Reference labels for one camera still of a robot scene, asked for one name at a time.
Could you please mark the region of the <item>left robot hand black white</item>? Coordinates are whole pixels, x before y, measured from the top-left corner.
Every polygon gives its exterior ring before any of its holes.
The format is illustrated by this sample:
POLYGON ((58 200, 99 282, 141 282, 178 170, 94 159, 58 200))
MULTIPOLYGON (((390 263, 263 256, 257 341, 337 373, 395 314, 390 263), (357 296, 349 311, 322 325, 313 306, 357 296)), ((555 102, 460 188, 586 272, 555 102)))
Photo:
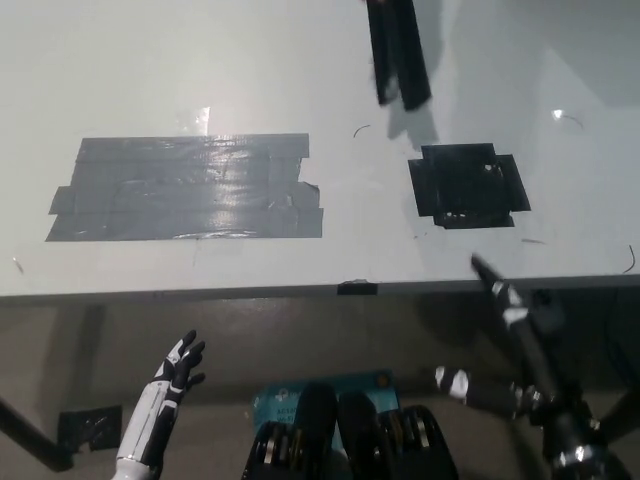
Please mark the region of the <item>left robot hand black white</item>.
POLYGON ((163 359, 151 384, 165 391, 165 399, 179 404, 183 397, 196 385, 201 384, 206 375, 193 374, 203 359, 206 343, 196 341, 197 332, 189 331, 179 340, 163 359))

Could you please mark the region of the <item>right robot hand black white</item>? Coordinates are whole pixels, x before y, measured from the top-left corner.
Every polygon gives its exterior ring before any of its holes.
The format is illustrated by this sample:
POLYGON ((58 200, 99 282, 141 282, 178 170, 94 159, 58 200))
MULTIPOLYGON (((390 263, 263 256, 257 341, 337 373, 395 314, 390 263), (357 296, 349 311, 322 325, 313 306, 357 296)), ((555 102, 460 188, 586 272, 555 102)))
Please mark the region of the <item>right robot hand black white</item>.
POLYGON ((540 421, 563 411, 569 404, 565 386, 543 345, 533 310, 516 287, 482 257, 474 254, 471 265, 519 354, 524 383, 506 386, 467 370, 439 366, 434 371, 436 387, 468 407, 510 419, 530 415, 540 421))

